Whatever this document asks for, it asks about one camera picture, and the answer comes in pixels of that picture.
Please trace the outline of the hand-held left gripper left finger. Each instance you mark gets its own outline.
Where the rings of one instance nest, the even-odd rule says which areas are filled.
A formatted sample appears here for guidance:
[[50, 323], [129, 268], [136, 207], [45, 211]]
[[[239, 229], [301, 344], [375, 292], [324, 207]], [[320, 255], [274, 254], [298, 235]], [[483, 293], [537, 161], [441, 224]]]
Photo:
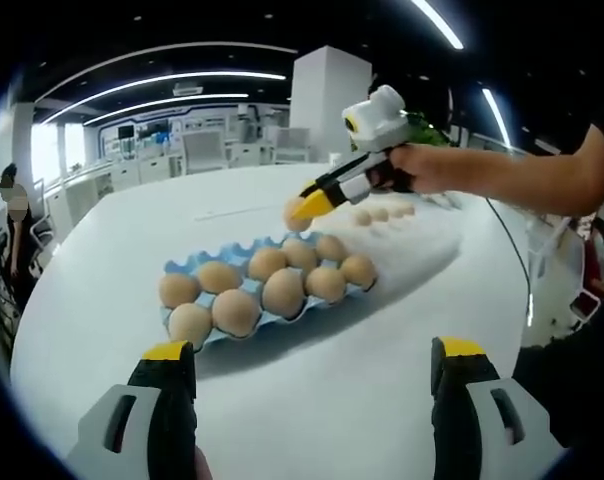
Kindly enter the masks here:
[[195, 398], [193, 345], [156, 345], [79, 420], [66, 464], [78, 479], [195, 479]]

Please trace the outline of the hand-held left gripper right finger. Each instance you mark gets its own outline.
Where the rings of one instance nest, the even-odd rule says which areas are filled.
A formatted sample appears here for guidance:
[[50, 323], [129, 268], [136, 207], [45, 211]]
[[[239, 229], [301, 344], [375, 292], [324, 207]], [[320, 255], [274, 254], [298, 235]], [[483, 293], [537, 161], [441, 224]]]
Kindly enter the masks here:
[[431, 346], [435, 479], [542, 479], [565, 449], [544, 407], [476, 343]]

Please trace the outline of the person's right hand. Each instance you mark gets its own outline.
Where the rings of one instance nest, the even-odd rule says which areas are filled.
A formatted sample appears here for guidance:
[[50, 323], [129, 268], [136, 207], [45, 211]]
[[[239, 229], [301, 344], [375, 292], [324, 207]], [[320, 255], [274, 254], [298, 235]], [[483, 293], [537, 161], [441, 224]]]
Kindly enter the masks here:
[[394, 187], [418, 193], [441, 193], [455, 185], [451, 176], [451, 148], [405, 144], [393, 148], [389, 160]]

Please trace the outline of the person's left hand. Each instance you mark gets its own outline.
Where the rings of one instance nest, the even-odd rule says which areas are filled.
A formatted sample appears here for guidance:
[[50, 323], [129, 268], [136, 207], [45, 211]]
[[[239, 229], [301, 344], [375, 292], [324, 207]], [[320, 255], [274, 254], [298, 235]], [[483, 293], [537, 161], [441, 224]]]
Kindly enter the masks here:
[[195, 475], [197, 480], [213, 479], [206, 456], [199, 447], [195, 447]]

